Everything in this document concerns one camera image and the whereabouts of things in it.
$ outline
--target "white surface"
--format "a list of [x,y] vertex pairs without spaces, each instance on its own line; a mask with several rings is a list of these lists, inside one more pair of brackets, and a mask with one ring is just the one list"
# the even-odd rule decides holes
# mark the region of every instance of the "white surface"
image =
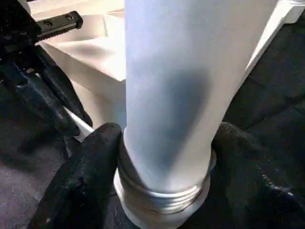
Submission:
[[83,120],[81,120],[78,116],[76,116],[73,112],[71,112],[67,108],[65,109],[80,130],[80,135],[75,136],[74,138],[79,142],[83,142],[85,138],[94,131],[94,129],[88,124],[86,124]]

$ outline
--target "pipe base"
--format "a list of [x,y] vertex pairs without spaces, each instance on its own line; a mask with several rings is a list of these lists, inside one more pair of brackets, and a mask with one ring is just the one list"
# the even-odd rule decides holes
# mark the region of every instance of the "pipe base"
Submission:
[[141,206],[141,199],[130,198],[124,191],[118,170],[114,176],[114,187],[126,216],[133,224],[142,229],[176,229],[204,203],[210,188],[210,177],[204,181],[202,191],[197,199],[184,210],[173,214],[163,214],[150,210]]

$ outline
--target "white plastic tube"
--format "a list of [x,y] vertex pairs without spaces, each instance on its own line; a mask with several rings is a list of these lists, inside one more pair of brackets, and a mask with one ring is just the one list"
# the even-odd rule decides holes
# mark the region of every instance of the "white plastic tube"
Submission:
[[211,141],[276,2],[125,1],[127,128],[114,184],[140,228],[177,228],[205,200]]

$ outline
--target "white pipe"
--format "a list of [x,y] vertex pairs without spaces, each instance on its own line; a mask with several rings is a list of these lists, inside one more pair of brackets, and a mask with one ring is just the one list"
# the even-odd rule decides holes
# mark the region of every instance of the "white pipe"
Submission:
[[177,228],[203,203],[211,141],[276,2],[125,1],[127,128],[114,184],[140,228]]

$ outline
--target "pvc pipe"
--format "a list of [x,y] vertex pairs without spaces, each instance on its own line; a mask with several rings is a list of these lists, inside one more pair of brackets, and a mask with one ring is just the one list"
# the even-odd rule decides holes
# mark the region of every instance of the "pvc pipe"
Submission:
[[140,228],[204,202],[211,142],[276,0],[126,0],[126,98],[114,185]]

